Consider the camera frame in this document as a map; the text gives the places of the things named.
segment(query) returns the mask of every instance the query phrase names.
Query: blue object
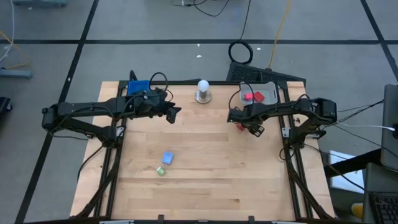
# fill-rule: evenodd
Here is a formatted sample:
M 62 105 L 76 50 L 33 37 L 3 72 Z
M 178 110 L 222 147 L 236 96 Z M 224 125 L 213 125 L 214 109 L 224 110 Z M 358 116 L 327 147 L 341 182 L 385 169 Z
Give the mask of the blue object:
M 173 153 L 172 152 L 164 152 L 162 162 L 164 164 L 170 165 L 172 163 Z
M 149 80 L 136 80 L 129 81 L 129 85 L 127 87 L 127 94 L 131 95 L 138 91 L 147 90 L 149 91 Z

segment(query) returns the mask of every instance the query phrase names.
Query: white light bulb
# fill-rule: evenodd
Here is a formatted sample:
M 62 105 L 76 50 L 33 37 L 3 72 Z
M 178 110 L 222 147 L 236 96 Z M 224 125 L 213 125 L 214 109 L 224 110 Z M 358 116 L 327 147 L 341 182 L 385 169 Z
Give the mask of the white light bulb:
M 199 91 L 206 92 L 209 89 L 209 83 L 206 80 L 200 80 L 198 83 L 198 89 Z

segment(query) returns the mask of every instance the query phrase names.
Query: concrete floor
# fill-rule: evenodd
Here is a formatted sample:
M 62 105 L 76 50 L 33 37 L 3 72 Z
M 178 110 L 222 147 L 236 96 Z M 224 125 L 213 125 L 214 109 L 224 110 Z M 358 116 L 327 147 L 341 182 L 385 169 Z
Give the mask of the concrete floor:
M 70 0 L 63 9 L 28 10 L 16 7 L 16 39 L 80 38 L 93 0 Z M 237 39 L 243 28 L 247 1 L 231 0 L 217 18 L 193 7 L 172 6 L 169 0 L 100 0 L 88 39 Z M 204 10 L 216 12 L 224 1 L 208 1 Z M 244 39 L 273 39 L 287 0 L 253 0 Z M 398 39 L 395 0 L 368 0 L 385 39 Z M 9 1 L 0 1 L 0 29 L 11 35 Z M 294 1 L 281 39 L 377 40 L 359 0 Z M 4 53 L 0 45 L 0 55 Z M 41 109 L 58 101 L 77 45 L 22 44 L 33 61 L 31 80 L 0 78 L 0 96 L 12 98 L 14 110 L 0 124 L 0 223 L 13 223 L 41 150 L 45 131 Z M 272 45 L 252 44 L 252 66 L 265 68 Z M 398 57 L 398 45 L 389 45 Z M 85 45 L 67 101 L 95 101 L 103 81 L 125 80 L 133 69 L 139 78 L 164 72 L 169 80 L 225 80 L 228 44 Z M 242 60 L 246 51 L 233 50 Z M 21 63 L 13 50 L 1 66 Z M 278 45 L 272 69 L 307 79 L 311 97 L 337 102 L 339 109 L 379 101 L 384 85 L 397 80 L 380 45 Z M 381 124 L 382 106 L 368 110 L 349 124 Z M 362 154 L 376 146 L 336 128 L 320 140 L 322 150 Z M 381 130 L 350 129 L 381 142 Z M 54 139 L 45 161 L 26 222 L 67 218 L 83 159 L 84 141 Z

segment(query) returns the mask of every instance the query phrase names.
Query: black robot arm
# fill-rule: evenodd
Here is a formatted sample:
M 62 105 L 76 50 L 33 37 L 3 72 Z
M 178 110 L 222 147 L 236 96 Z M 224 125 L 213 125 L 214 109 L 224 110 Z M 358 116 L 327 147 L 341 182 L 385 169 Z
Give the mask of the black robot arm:
M 261 126 L 266 119 L 275 116 L 285 116 L 302 114 L 308 119 L 299 127 L 291 127 L 282 130 L 283 136 L 289 140 L 293 146 L 303 148 L 304 140 L 308 134 L 316 134 L 322 137 L 325 131 L 318 128 L 321 125 L 331 125 L 337 121 L 336 103 L 323 99 L 302 98 L 297 101 L 287 103 L 277 103 L 274 105 L 263 105 L 254 103 L 247 105 L 240 110 L 239 108 L 229 109 L 227 122 L 240 123 L 249 132 L 259 137 L 264 128 Z
M 105 147 L 115 147 L 120 129 L 113 126 L 99 127 L 74 118 L 110 116 L 119 120 L 166 115 L 166 120 L 173 124 L 181 108 L 174 107 L 175 103 L 165 101 L 166 97 L 165 90 L 156 88 L 129 96 L 111 98 L 105 102 L 58 103 L 42 110 L 42 127 L 50 133 L 67 129 L 85 134 L 89 138 L 97 137 Z

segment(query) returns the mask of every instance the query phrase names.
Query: wooden tabletop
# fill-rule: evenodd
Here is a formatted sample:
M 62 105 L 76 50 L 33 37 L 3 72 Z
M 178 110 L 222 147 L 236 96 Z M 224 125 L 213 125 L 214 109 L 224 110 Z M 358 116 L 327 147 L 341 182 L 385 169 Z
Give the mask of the wooden tabletop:
M 117 87 L 118 82 L 103 82 L 98 101 L 115 97 Z M 305 93 L 301 82 L 289 82 L 288 87 L 292 100 Z M 128 120 L 112 218 L 155 220 L 163 214 L 166 220 L 248 220 L 250 215 L 256 220 L 294 220 L 286 165 L 279 159 L 283 146 L 278 118 L 266 120 L 257 138 L 226 122 L 228 100 L 238 86 L 210 86 L 213 99 L 206 105 L 195 101 L 196 89 L 169 86 L 173 102 L 182 107 L 175 124 L 164 117 Z M 238 95 L 234 105 L 241 105 Z M 105 116 L 93 120 L 99 126 L 110 122 Z M 306 143 L 318 147 L 316 140 Z M 99 147 L 97 139 L 90 139 L 85 159 Z M 161 177 L 155 168 L 165 151 L 174 158 Z M 104 152 L 82 170 L 71 215 L 97 190 Z M 301 152 L 308 189 L 334 216 L 320 153 L 310 147 Z M 305 217 L 300 191 L 299 200 Z M 102 214 L 107 201 L 106 192 Z

